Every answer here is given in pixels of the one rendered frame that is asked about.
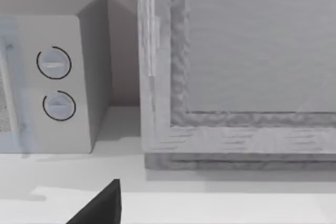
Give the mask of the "grey wooden cabinet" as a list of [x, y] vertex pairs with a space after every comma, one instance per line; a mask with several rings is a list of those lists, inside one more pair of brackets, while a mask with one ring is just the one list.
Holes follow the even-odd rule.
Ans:
[[141, 133], [148, 169], [336, 170], [336, 127], [171, 124], [172, 0], [138, 0]]

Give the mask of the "grey cabinet door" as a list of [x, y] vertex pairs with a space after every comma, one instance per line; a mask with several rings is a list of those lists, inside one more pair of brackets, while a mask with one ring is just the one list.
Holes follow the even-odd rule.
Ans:
[[336, 127], [336, 0], [172, 0], [171, 124]]

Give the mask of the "pale microwave door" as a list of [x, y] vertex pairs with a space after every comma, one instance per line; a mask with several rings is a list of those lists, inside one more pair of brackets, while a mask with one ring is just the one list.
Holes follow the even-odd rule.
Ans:
[[15, 17], [0, 15], [0, 78], [9, 130], [0, 133], [4, 153], [31, 154], [36, 147], [24, 55]]

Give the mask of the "pale round microwave knob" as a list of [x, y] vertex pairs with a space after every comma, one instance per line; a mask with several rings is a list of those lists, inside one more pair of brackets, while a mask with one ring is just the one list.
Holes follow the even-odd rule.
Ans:
[[57, 90], [46, 95], [42, 102], [43, 111], [52, 120], [64, 122], [76, 113], [76, 102], [67, 92]]
[[65, 50], [52, 46], [49, 50], [37, 54], [36, 66], [46, 78], [61, 80], [71, 72], [72, 62]]

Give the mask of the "pale microwave oven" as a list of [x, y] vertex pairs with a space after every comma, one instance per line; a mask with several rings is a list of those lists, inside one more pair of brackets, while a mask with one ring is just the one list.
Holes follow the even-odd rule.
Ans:
[[[90, 153], [112, 96], [108, 0], [0, 0], [0, 15], [18, 21], [34, 119], [37, 153]], [[57, 46], [72, 62], [61, 80], [43, 76], [40, 51]], [[76, 113], [64, 122], [49, 118], [43, 98], [61, 90], [76, 102]], [[0, 133], [9, 130], [0, 78]]]

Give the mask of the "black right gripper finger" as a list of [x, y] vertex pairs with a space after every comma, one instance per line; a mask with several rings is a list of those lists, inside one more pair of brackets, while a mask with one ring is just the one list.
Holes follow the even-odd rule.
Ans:
[[66, 224], [121, 224], [120, 179], [114, 179]]

